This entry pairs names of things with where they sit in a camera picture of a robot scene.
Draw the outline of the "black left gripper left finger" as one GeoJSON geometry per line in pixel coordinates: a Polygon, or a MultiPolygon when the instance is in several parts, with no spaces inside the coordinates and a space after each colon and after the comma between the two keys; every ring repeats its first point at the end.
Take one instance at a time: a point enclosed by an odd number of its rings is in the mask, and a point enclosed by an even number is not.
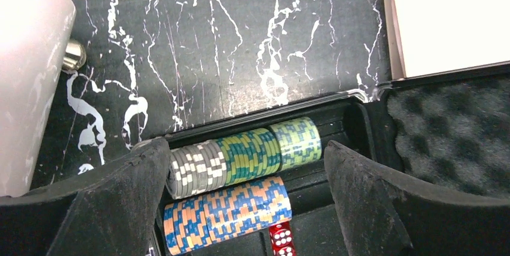
{"type": "Polygon", "coordinates": [[[81,175],[1,198],[2,255],[144,255],[170,169],[155,138],[81,175]]]}

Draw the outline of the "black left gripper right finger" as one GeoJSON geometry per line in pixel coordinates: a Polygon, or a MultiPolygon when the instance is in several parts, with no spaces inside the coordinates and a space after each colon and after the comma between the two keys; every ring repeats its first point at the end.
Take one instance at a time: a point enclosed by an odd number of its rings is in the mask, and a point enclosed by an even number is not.
{"type": "Polygon", "coordinates": [[[509,200],[431,184],[330,141],[324,165],[349,255],[508,255],[509,200]]]}

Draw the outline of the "black poker set case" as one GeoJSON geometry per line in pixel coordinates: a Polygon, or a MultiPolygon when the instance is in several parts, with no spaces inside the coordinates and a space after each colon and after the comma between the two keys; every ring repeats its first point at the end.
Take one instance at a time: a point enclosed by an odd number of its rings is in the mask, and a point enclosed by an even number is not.
{"type": "Polygon", "coordinates": [[[287,249],[262,230],[196,255],[508,255],[509,68],[310,108],[323,157],[281,177],[287,249]]]}

